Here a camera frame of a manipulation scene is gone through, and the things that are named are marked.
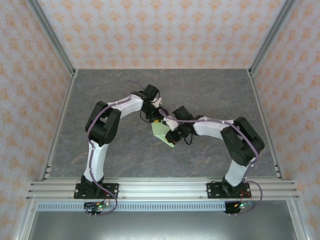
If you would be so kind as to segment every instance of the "black mounting plate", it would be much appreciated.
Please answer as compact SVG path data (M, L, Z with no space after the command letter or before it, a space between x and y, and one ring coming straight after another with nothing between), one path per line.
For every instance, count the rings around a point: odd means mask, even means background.
M119 193L119 184L118 183L103 183L102 187L110 191L114 194L115 198L118 198ZM88 191L81 183L77 183L75 185L74 190L74 199L105 199L106 194L101 191L99 196L96 196L91 191Z
M210 182L206 184L206 193L208 199L241 199L241 190L245 193L249 193L251 195L251 191L247 191L250 189L249 183L242 183L237 191L231 192L229 195L226 194L222 189L222 182ZM250 197L245 194L243 199L249 199Z

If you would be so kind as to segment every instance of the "enclosure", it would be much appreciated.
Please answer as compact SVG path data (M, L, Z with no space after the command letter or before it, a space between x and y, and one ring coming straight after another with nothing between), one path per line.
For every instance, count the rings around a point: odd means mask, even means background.
M320 3L4 0L0 11L1 239L318 239ZM250 185L255 211L228 217L228 199L207 195L232 161L224 141L170 147L134 112L103 165L118 208L87 218L74 199L85 126L97 102L140 91L132 81L156 86L171 115L249 121L265 143L247 172L262 187Z

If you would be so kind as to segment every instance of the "patterned wallpaper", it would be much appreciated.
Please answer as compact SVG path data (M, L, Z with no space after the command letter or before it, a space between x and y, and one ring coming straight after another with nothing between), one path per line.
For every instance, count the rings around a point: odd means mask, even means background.
M285 177L320 236L320 2L297 0L254 76Z
M249 68L285 0L39 0L74 68Z
M26 0L0 2L0 239L13 239L70 76Z

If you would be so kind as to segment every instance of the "light green object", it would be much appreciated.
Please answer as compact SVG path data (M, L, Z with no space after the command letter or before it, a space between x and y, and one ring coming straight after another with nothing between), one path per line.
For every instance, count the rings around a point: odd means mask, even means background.
M166 139L166 134L167 134L167 132L170 131L170 127L162 124L161 122L153 122L153 123L151 123L151 126L152 126L153 135L155 137L157 137L158 139L162 140L163 142L168 144L170 147L172 147L172 148L175 147L175 145L173 145L172 143L168 142L167 139Z

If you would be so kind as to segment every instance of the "orange floral pattern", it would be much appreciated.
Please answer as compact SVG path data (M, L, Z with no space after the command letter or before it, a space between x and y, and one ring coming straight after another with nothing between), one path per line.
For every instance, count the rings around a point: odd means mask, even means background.
M297 1L254 76L284 174L297 180L314 236L320 236L319 13L318 2Z
M243 69L285 0L39 2L78 69Z
M11 240L48 157L70 75L27 1L2 0L0 15L0 239Z

